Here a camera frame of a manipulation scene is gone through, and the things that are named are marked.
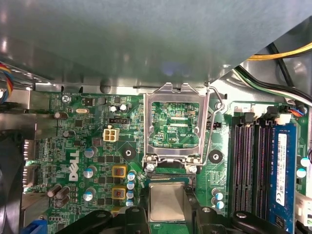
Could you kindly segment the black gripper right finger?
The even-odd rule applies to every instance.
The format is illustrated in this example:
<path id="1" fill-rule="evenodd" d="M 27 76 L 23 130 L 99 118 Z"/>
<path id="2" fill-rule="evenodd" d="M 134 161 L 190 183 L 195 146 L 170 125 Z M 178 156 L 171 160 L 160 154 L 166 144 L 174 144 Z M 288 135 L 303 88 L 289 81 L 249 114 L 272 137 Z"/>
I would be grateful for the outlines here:
<path id="1" fill-rule="evenodd" d="M 287 231 L 246 211 L 229 217 L 201 206 L 191 188 L 184 189 L 184 217 L 191 234 L 286 234 Z"/>

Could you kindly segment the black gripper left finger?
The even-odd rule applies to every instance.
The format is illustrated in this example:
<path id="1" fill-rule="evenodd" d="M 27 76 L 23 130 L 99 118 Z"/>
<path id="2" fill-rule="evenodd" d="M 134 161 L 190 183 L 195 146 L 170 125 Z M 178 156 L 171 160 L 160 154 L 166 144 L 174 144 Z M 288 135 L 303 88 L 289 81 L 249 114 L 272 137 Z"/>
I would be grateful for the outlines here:
<path id="1" fill-rule="evenodd" d="M 83 218 L 68 225 L 59 234 L 148 234 L 147 209 L 149 190 L 141 189 L 138 205 L 127 207 L 113 216 L 105 210 L 92 211 Z"/>

